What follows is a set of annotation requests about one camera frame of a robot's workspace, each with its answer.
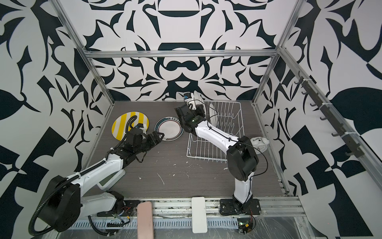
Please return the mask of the green rimmed white plate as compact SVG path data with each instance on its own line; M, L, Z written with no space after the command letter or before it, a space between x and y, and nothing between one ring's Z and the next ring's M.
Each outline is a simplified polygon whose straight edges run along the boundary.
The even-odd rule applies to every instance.
M177 117L164 117L160 119L154 130L164 134L163 141L174 141L182 136L184 129Z

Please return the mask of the yellow white striped plate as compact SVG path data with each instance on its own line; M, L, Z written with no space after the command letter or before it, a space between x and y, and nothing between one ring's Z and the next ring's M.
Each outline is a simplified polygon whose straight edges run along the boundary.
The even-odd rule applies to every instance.
M111 132L114 138L116 138L119 141L122 140L122 138L125 136L125 133L126 133L127 123L134 116L136 116L137 118L132 123L132 126L143 126L144 133L147 132L150 125L149 118L144 113L141 113L141 112L128 112L119 116L113 122Z

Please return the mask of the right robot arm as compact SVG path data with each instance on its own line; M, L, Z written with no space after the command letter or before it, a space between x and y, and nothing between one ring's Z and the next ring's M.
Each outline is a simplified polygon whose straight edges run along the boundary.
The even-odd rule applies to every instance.
M204 107L194 110L184 104L175 108L181 127L188 133L205 139L222 150L227 158L228 169L235 178L233 198L244 206L252 197L252 179L259 163L258 154L268 149L270 141L265 137L241 138L230 135L214 126L205 118Z

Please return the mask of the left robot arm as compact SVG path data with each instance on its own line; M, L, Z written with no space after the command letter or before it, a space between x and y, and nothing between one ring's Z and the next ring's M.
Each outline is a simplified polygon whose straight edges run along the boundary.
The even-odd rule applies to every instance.
M146 154L164 137L164 133L158 131L145 134L142 129L133 128L98 163L68 177L58 175L51 179L31 217L29 234L39 236L52 230L63 232L83 217L99 212L119 213L123 201L120 194L104 192L88 197L84 194L137 160L138 154Z

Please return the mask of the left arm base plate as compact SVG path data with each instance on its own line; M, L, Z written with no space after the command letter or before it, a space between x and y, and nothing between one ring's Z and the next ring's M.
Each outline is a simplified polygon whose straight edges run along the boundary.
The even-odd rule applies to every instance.
M117 200L110 211L97 213L98 217L112 217L118 214L120 217L133 216L140 200Z

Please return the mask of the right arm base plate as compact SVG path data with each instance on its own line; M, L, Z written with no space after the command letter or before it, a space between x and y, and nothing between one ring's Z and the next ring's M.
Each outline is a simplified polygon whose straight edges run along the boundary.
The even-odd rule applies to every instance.
M219 213L223 216L230 215L260 215L261 206L258 199L250 198L246 203L242 204L235 198L220 199Z

